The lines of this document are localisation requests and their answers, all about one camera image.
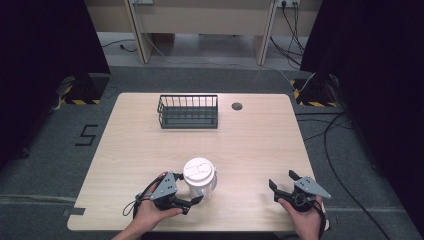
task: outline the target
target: metal wire basket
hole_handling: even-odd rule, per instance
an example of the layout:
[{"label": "metal wire basket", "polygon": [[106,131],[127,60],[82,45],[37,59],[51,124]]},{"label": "metal wire basket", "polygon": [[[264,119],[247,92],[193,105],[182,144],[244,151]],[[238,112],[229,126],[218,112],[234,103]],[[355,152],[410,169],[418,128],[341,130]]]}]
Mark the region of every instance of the metal wire basket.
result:
[{"label": "metal wire basket", "polygon": [[160,95],[161,128],[218,128],[218,95]]}]

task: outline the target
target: wall outlet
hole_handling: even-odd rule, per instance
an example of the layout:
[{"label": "wall outlet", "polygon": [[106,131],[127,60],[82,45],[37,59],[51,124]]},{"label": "wall outlet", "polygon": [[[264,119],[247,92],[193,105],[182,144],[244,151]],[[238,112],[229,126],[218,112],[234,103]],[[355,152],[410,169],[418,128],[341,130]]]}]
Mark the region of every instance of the wall outlet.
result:
[{"label": "wall outlet", "polygon": [[299,7],[300,0],[277,0],[278,4],[277,7],[282,7],[283,1],[286,2],[286,8],[294,8],[297,4],[297,7]]}]

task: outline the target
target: human hand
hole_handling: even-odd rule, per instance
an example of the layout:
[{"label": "human hand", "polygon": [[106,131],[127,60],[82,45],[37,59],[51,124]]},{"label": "human hand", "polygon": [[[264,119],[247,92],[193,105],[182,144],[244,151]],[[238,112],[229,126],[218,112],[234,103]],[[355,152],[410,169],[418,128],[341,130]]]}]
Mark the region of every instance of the human hand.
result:
[{"label": "human hand", "polygon": [[[319,205],[321,205],[322,197],[316,196],[316,201]],[[311,208],[307,212],[298,212],[286,200],[280,198],[278,199],[278,202],[289,213],[294,224],[294,230],[301,240],[319,239],[321,216],[318,211],[316,211],[314,208]]]},{"label": "human hand", "polygon": [[[159,183],[155,183],[149,188],[148,192],[154,192]],[[168,210],[159,210],[155,203],[148,197],[145,197],[138,208],[137,215],[133,221],[113,240],[130,240],[141,237],[144,233],[153,230],[160,221],[183,213],[180,208],[171,208]]]}]

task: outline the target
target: white plastic cup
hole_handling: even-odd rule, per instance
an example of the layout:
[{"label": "white plastic cup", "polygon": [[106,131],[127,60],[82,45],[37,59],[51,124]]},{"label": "white plastic cup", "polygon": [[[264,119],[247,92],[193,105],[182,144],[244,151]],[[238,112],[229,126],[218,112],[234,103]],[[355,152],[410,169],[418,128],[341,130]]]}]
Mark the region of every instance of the white plastic cup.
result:
[{"label": "white plastic cup", "polygon": [[205,158],[193,158],[184,166],[184,180],[190,188],[191,198],[203,196],[202,202],[212,197],[218,182],[216,168]]}]

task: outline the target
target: power cable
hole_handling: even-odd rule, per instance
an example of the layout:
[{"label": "power cable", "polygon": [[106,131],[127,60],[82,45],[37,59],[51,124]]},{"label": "power cable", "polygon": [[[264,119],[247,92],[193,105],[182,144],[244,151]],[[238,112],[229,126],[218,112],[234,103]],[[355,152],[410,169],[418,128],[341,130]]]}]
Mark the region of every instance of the power cable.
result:
[{"label": "power cable", "polygon": [[130,41],[135,41],[135,40],[134,39],[122,39],[122,40],[110,42],[110,43],[108,43],[106,45],[102,45],[102,47],[107,47],[107,46],[110,46],[112,44],[119,43],[119,42],[130,42]]},{"label": "power cable", "polygon": [[283,16],[284,16],[284,18],[286,19],[286,22],[287,22],[287,25],[289,26],[289,29],[290,29],[290,32],[292,33],[292,40],[294,39],[294,41],[296,42],[296,43],[298,43],[298,44],[300,44],[300,42],[299,42],[299,39],[297,38],[297,36],[296,36],[296,34],[295,34],[295,31],[293,30],[293,28],[292,28],[292,26],[291,26],[291,24],[290,24],[290,21],[289,21],[289,19],[287,18],[287,15],[286,15],[286,12],[284,11],[284,9],[285,9],[286,7],[285,7],[285,5],[283,5],[283,7],[281,8],[282,10],[283,10]]},{"label": "power cable", "polygon": [[299,40],[299,34],[297,33],[297,26],[299,23],[299,4],[297,2],[294,2],[294,37],[296,38],[297,46],[299,47],[300,52],[303,54],[303,51],[305,48],[302,46],[302,43]]},{"label": "power cable", "polygon": [[119,45],[119,47],[121,48],[121,50],[125,50],[125,51],[127,51],[127,52],[135,52],[135,51],[137,51],[137,48],[136,49],[134,49],[134,50],[128,50],[127,48],[125,48],[124,47],[124,45]]},{"label": "power cable", "polygon": [[280,46],[278,46],[277,45],[277,43],[275,43],[275,41],[274,41],[274,39],[272,38],[272,37],[270,37],[269,38],[270,40],[271,40],[271,42],[274,44],[274,46],[275,46],[275,48],[284,56],[284,57],[286,57],[286,58],[288,58],[288,59],[290,59],[292,62],[294,62],[294,63],[296,63],[297,65],[299,65],[300,66],[300,63],[298,62],[298,61],[296,61],[294,58],[292,58],[291,56],[290,56],[290,54],[295,54],[295,55],[298,55],[298,56],[302,56],[302,55],[300,55],[300,54],[298,54],[298,53],[293,53],[293,52],[290,52],[290,51],[288,51],[288,50],[285,50],[285,49],[283,49],[282,47],[280,47]]},{"label": "power cable", "polygon": [[[336,126],[332,126],[330,129],[333,129],[333,128],[336,128],[336,127],[341,127],[341,128],[345,128],[345,129],[354,129],[353,127],[349,128],[349,127],[345,127],[345,126],[342,126],[342,125],[341,125],[342,123],[345,123],[345,122],[347,122],[347,121],[349,121],[349,120],[346,120],[346,121],[340,122],[339,124],[335,124]],[[310,136],[310,137],[304,138],[304,139],[303,139],[303,142],[306,142],[306,141],[311,140],[311,139],[313,139],[313,138],[319,137],[319,136],[321,136],[321,135],[323,135],[323,134],[325,134],[325,132],[321,132],[321,133],[318,133],[318,134],[316,134],[316,135],[313,135],[313,136]]]},{"label": "power cable", "polygon": [[[330,121],[321,120],[321,119],[299,119],[297,121],[298,122],[311,122],[311,121],[315,121],[315,122],[330,123]],[[345,122],[349,122],[349,120],[346,120],[346,121],[343,121],[343,122],[340,122],[340,123],[333,123],[333,125],[335,125],[337,127],[344,128],[344,129],[354,129],[354,127],[343,126],[342,123],[345,123]]]},{"label": "power cable", "polygon": [[346,193],[352,198],[353,201],[355,201],[355,203],[362,209],[362,211],[371,219],[371,221],[374,222],[374,224],[378,227],[378,229],[381,231],[381,233],[383,233],[383,235],[386,237],[386,239],[390,240],[389,236],[387,235],[387,233],[384,231],[384,229],[381,227],[381,225],[374,219],[374,217],[365,209],[364,206],[362,206],[362,204],[350,193],[350,191],[347,189],[347,187],[343,184],[343,182],[341,181],[340,177],[338,176],[336,170],[334,169],[333,163],[331,162],[331,158],[330,155],[328,153],[328,148],[327,148],[327,133],[328,130],[330,130],[331,126],[333,125],[333,123],[343,115],[344,113],[341,113],[339,115],[337,115],[327,126],[327,128],[324,131],[324,150],[325,150],[325,156],[327,158],[328,164],[331,168],[331,171],[333,172],[334,176],[336,177],[337,181],[340,183],[340,185],[342,186],[342,188],[346,191]]}]

